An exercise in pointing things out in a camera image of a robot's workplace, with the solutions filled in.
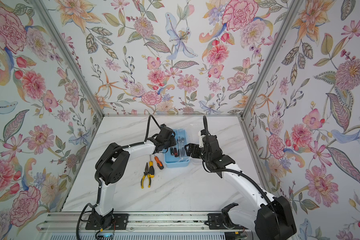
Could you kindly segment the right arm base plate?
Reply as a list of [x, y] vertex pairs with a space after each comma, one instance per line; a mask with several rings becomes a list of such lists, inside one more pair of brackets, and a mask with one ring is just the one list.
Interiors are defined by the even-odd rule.
[[204, 222], [210, 230], [242, 230], [243, 227], [235, 225], [229, 216], [224, 213], [209, 213], [207, 221]]

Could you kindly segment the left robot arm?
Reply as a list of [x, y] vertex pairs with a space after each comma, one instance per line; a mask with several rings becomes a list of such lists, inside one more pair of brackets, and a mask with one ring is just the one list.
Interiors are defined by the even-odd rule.
[[143, 142], [126, 146], [116, 143], [108, 145], [95, 166], [95, 180], [98, 182], [99, 189], [94, 212], [104, 217], [114, 211], [113, 198], [116, 183], [123, 177], [130, 160], [161, 153], [175, 145], [175, 131], [164, 124], [160, 125], [158, 134]]

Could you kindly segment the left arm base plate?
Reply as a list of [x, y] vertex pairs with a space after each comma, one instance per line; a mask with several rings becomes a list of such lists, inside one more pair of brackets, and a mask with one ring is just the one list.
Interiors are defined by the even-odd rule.
[[126, 230], [129, 214], [113, 214], [105, 217], [96, 217], [91, 214], [86, 223], [85, 230]]

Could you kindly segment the blue transparent plastic toolbox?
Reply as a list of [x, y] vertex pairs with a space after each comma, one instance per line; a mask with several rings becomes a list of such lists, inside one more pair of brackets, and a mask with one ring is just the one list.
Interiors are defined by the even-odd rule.
[[177, 127], [174, 129], [177, 145], [171, 147], [165, 154], [164, 160], [167, 168], [183, 168], [190, 163], [201, 164], [201, 159], [195, 159], [187, 156], [185, 146], [187, 144], [197, 144], [200, 142], [200, 131], [204, 127], [202, 124], [190, 124], [185, 127]]

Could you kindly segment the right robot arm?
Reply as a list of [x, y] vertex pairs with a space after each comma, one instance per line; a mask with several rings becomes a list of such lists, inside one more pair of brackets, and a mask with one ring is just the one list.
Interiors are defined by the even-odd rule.
[[244, 198], [222, 208], [218, 225], [225, 229], [243, 227], [260, 240], [288, 240], [297, 233], [292, 208], [285, 197], [275, 197], [247, 176], [234, 159], [223, 153], [217, 136], [200, 136], [199, 144], [185, 145], [187, 156], [201, 159], [209, 173], [231, 184]]

